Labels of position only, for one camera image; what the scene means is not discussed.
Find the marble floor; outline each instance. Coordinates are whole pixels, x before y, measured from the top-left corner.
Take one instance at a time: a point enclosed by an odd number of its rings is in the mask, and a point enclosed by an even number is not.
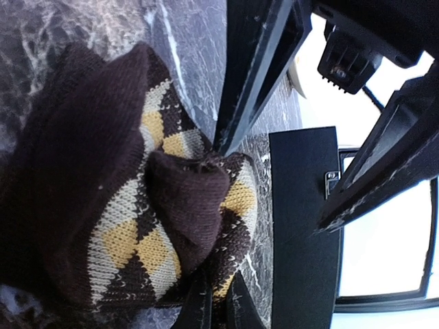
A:
[[[113,59],[138,41],[164,59],[188,113],[213,137],[226,65],[226,0],[0,0],[0,167],[13,152],[56,56],[80,41]],[[273,94],[240,151],[254,158],[259,182],[259,221],[242,271],[263,322],[270,327],[272,303],[272,202],[268,133],[298,129],[298,95],[287,78]],[[38,301],[0,286],[0,310],[13,319]],[[142,310],[95,319],[105,328],[170,328],[178,309]],[[39,327],[51,323],[43,317]]]

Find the black panel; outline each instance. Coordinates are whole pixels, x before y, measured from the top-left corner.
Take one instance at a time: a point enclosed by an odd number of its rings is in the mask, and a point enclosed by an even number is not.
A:
[[[324,175],[339,169],[335,128],[270,135],[274,221],[273,329],[330,328],[340,232],[316,233]]]

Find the window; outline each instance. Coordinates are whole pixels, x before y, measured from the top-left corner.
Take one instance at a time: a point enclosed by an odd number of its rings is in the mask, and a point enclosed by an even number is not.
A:
[[[340,152],[342,172],[355,152]],[[336,312],[436,305],[432,302],[439,297],[439,273],[434,273],[439,272],[437,203],[437,180],[421,182],[344,228]]]

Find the metal bolt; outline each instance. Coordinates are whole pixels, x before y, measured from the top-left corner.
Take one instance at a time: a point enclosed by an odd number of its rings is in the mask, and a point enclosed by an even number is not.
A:
[[[335,75],[338,79],[345,79],[347,76],[346,71],[338,65],[332,68],[331,74]]]

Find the black cable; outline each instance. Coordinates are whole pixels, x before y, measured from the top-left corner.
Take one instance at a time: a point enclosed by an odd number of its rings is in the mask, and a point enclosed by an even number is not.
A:
[[[369,97],[369,99],[373,102],[373,105],[375,105],[378,108],[378,110],[382,113],[385,109],[385,106],[379,102],[379,100],[375,97],[375,95],[368,87],[364,86],[362,89],[366,94],[366,96]]]

